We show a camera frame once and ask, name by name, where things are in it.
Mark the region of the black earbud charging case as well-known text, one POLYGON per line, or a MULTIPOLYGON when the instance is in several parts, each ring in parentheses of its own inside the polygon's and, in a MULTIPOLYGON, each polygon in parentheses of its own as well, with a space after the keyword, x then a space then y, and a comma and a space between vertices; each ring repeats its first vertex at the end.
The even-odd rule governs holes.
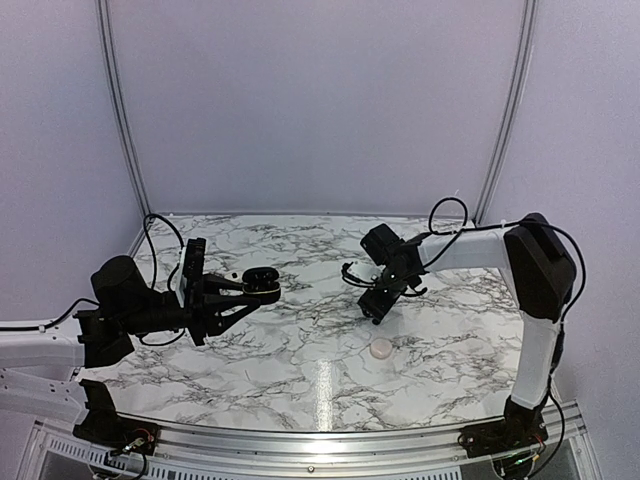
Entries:
POLYGON ((243 293, 264 305, 273 304, 281 297, 279 279, 279 272, 273 267, 248 269, 242 275, 243 293))

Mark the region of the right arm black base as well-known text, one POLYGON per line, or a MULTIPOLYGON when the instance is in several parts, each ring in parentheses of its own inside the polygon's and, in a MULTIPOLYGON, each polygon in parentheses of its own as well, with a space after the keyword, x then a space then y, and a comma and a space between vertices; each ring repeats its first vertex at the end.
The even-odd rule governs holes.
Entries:
POLYGON ((545 403, 531 409, 508 397, 503 417, 467 425, 460 430, 458 444, 469 458, 505 453, 529 446, 542 446, 548 439, 542 410, 545 403))

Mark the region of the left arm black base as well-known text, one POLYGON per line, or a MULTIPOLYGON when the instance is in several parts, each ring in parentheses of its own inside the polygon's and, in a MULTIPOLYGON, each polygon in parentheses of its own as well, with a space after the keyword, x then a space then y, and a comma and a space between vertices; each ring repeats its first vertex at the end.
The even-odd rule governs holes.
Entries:
POLYGON ((79 385, 86 396, 86 414, 73 427, 76 438, 109 447, 117 454, 155 452, 159 433, 156 423, 121 416, 101 382, 84 379, 79 385))

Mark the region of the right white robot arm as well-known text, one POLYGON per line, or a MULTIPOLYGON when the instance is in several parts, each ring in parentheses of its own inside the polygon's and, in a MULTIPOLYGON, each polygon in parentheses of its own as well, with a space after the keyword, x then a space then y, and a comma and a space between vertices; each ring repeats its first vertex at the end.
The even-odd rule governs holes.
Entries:
POLYGON ((527 411, 545 404, 557 362, 560 323, 577 276, 577 266, 559 235, 559 229, 542 214, 531 213, 503 225, 446 234, 426 232, 409 240, 380 224, 360 242, 380 269, 376 279, 367 281, 358 301, 374 323, 380 323, 397 299, 416 288, 428 273, 492 268, 509 278, 524 329, 509 397, 521 409, 501 419, 495 428, 496 440, 506 448, 519 446, 533 433, 534 419, 527 411))

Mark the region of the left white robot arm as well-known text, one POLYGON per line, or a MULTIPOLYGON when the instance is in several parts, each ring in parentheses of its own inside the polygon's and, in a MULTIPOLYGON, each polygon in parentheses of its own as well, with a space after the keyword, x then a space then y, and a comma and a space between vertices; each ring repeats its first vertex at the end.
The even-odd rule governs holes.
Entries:
POLYGON ((2 408, 76 425, 86 421, 102 443, 119 444, 126 423, 105 385, 48 379, 30 370, 111 367, 134 352, 135 340, 152 333, 185 330, 201 346, 280 298, 279 274, 271 267, 249 269, 238 280, 206 274, 203 267, 202 257, 188 255, 179 263, 176 289, 160 292, 146 284, 132 257, 116 256, 91 277, 91 309, 72 309, 36 325, 2 323, 2 408))

